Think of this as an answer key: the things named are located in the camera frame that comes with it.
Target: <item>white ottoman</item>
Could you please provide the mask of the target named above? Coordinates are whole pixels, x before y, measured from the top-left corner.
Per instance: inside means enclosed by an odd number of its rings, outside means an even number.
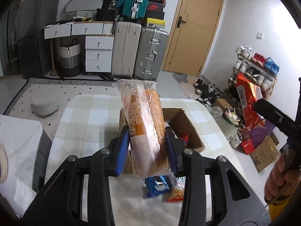
[[[33,93],[32,102],[37,115],[50,115],[58,109],[58,92],[52,85],[43,85]]]

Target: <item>marble table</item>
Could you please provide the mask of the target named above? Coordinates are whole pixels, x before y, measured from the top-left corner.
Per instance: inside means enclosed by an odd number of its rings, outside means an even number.
[[[162,108],[182,108],[205,146],[203,156],[226,156],[246,179],[234,150],[207,109],[191,99],[161,98]],[[67,158],[93,155],[119,136],[121,97],[78,95],[67,104],[58,125],[46,170],[46,181]],[[144,199],[141,184],[131,174],[109,178],[116,225],[178,225],[181,203],[163,202],[163,196]],[[82,218],[87,220],[88,175],[85,175]],[[207,220],[210,220],[211,193],[207,193]]]
[[[0,142],[8,158],[8,175],[0,193],[23,216],[44,185],[51,140],[39,121],[0,115]]]

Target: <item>blue snack package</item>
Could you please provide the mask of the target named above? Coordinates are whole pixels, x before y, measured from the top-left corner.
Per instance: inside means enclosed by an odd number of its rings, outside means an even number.
[[[145,179],[147,198],[156,197],[170,191],[167,176],[151,176]]]

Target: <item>door frame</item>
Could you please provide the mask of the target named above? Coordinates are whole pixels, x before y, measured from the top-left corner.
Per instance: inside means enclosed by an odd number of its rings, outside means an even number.
[[[177,25],[177,22],[178,22],[178,17],[179,17],[179,14],[180,14],[180,9],[181,9],[181,6],[182,6],[182,1],[183,0],[179,0],[178,1],[177,9],[176,9],[175,16],[174,16],[174,19],[173,19],[173,24],[172,24],[172,27],[171,27],[171,30],[170,30],[170,35],[169,35],[168,42],[167,42],[167,47],[166,47],[165,54],[164,54],[164,57],[163,57],[163,62],[162,62],[161,70],[169,71],[169,68],[170,68],[170,64],[166,64],[166,61],[167,61],[168,53],[169,53],[169,51],[171,49],[171,42],[172,42],[175,30],[176,30],[176,25]],[[200,75],[200,73],[203,70],[204,63],[206,62],[208,54],[209,54],[209,51],[211,49],[211,46],[212,46],[212,43],[213,43],[213,40],[214,40],[214,37],[215,37],[215,34],[216,34],[216,30],[217,30],[217,27],[219,25],[219,20],[220,20],[221,14],[222,14],[223,5],[224,5],[224,0],[222,0],[222,2],[221,2],[221,6],[220,6],[220,9],[219,9],[219,15],[217,17],[217,21],[216,21],[216,24],[215,24],[215,28],[214,28],[214,31],[213,31],[213,34],[212,34],[212,38],[211,38],[209,47],[207,49],[206,56],[205,56],[204,61],[203,61],[202,65],[201,65],[201,68],[199,70],[199,75]]]

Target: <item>hand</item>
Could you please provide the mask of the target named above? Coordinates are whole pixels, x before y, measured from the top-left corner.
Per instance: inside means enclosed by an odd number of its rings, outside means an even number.
[[[284,174],[282,172],[285,169],[285,152],[281,154],[279,160],[275,163],[273,170],[271,171],[264,187],[264,196],[267,200],[271,200],[279,192],[279,187],[283,185],[284,181],[287,181],[286,189],[280,196],[289,196],[297,188],[301,180],[300,170],[289,170]]]

